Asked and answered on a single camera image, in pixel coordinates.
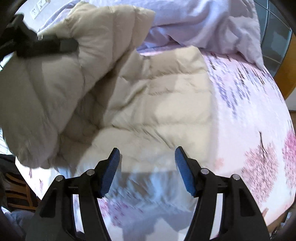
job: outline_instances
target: wall socket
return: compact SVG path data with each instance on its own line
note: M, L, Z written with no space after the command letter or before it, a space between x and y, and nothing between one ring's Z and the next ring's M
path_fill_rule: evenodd
M32 10L30 11L30 14L31 14L31 16L32 16L33 19L35 19L38 16L39 13L40 13L40 11L39 11L37 5L35 5L32 8Z
M39 13L50 3L50 0L39 0L37 4L32 8L30 14L35 19Z

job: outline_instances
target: wall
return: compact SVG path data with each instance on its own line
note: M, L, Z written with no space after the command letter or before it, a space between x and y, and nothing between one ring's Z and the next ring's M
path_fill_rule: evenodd
M34 5L38 2L38 0L27 0L17 11L17 13L24 13L25 18L24 22L27 26L34 31L38 31L38 29L45 24L47 19L59 8L64 6L66 3L70 2L70 0L51 0L51 2L39 13L39 15L33 19L31 17L30 11L34 7Z
M286 104L289 110L296 110L296 88L286 99Z
M274 77L289 110L296 110L296 36L293 34L285 59Z

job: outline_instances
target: metal screw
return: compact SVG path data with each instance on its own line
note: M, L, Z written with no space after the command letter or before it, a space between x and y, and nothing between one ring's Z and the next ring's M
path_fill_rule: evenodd
M57 182L60 182L61 180L63 180L63 176L62 175L58 175L57 177L56 177L56 181Z
M233 177L234 180L239 180L240 179L240 176L238 174L233 174L232 177Z
M202 174L205 174L205 175L209 174L209 170L206 169L206 168L202 168L202 169L200 170L200 172L201 172Z
M94 169L87 170L86 174L92 176L95 173Z

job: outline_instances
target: quilted fabric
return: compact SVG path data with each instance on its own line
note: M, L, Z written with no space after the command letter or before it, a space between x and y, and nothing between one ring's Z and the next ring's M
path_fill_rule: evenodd
M108 198L146 210L193 209L174 150L181 145L211 167L211 83L196 47L152 57L134 50L152 21L142 8L79 3L43 33L74 37L78 53L8 63L1 84L16 91L1 96L11 111L0 125L23 165L73 177L117 147L122 158Z

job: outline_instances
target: pink floral bedsheet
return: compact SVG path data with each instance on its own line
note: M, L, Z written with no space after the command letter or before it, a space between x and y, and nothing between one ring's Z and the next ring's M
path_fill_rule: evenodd
M295 197L296 138L289 111L266 69L259 70L238 54L202 54L215 96L215 164L208 168L227 177L240 174L269 225ZM53 168L32 170L19 162L17 167L39 198L59 175ZM73 205L76 228L83 230L77 197ZM159 210L153 215L107 199L99 200L99 205L114 240L183 240L193 215L159 214ZM222 197L218 196L211 237L217 235L221 209Z

